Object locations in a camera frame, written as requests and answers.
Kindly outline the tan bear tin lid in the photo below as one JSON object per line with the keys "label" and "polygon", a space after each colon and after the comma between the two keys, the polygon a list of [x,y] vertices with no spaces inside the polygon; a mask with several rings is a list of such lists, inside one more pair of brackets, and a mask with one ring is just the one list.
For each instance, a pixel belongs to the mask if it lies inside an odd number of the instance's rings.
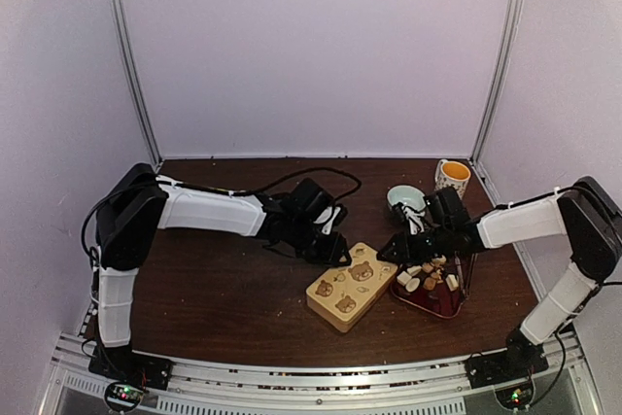
{"label": "tan bear tin lid", "polygon": [[316,281],[326,279],[332,282],[355,282],[359,284],[385,283],[389,285],[397,276],[397,265],[391,262],[379,261],[377,252],[359,242],[349,251],[352,263],[348,266],[330,268]]}

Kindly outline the tan tin box with paper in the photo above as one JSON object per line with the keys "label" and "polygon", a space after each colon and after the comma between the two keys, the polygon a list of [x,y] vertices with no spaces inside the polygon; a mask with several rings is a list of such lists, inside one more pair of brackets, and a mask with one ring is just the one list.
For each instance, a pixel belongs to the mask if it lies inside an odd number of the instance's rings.
{"label": "tan tin box with paper", "polygon": [[388,282],[361,285],[320,279],[307,288],[306,304],[335,329],[347,333],[388,288]]}

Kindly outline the metal tongs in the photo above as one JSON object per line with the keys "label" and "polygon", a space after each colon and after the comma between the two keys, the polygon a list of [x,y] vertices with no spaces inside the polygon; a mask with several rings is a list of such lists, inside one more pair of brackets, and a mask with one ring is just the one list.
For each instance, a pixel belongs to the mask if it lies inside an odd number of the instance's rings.
{"label": "metal tongs", "polygon": [[464,299],[468,299],[470,296],[472,256],[455,256],[454,263],[462,296]]}

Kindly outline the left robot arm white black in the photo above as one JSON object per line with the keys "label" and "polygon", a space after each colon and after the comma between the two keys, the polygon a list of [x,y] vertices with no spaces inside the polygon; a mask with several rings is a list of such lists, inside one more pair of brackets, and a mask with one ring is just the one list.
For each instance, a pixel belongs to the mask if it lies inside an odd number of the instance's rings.
{"label": "left robot arm white black", "polygon": [[347,241],[336,231],[347,210],[340,196],[312,179],[316,171],[295,171],[255,190],[226,190],[157,175],[146,163],[132,166],[86,215],[94,242],[81,240],[96,278],[93,302],[103,365],[120,380],[139,372],[139,358],[128,350],[134,282],[160,230],[231,233],[262,240],[269,248],[285,244],[295,258],[312,264],[350,264]]}

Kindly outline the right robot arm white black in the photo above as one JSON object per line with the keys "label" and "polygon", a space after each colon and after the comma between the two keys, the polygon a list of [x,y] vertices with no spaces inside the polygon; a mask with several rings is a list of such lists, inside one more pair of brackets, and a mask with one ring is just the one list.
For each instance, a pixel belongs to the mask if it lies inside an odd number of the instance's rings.
{"label": "right robot arm white black", "polygon": [[604,286],[621,259],[621,209],[592,177],[534,198],[498,205],[471,217],[452,188],[425,196],[432,226],[394,235],[378,258],[423,264],[468,256],[541,237],[564,235],[570,264],[553,289],[506,339],[498,359],[504,376],[520,376],[536,360],[536,348],[561,330]]}

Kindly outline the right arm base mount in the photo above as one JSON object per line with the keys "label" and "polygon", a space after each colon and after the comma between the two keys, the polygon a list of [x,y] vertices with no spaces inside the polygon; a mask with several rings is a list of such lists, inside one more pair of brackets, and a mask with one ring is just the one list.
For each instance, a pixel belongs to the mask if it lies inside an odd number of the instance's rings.
{"label": "right arm base mount", "polygon": [[474,355],[465,362],[466,376],[472,389],[529,378],[548,368],[544,356],[535,356],[527,363],[515,364],[509,360],[506,351]]}

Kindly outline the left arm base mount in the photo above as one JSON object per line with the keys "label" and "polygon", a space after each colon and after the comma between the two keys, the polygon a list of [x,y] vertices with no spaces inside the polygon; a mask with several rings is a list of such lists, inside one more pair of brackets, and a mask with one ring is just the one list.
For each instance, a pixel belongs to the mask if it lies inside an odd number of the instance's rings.
{"label": "left arm base mount", "polygon": [[166,390],[172,366],[169,359],[136,353],[129,345],[116,348],[96,346],[88,370],[137,388]]}

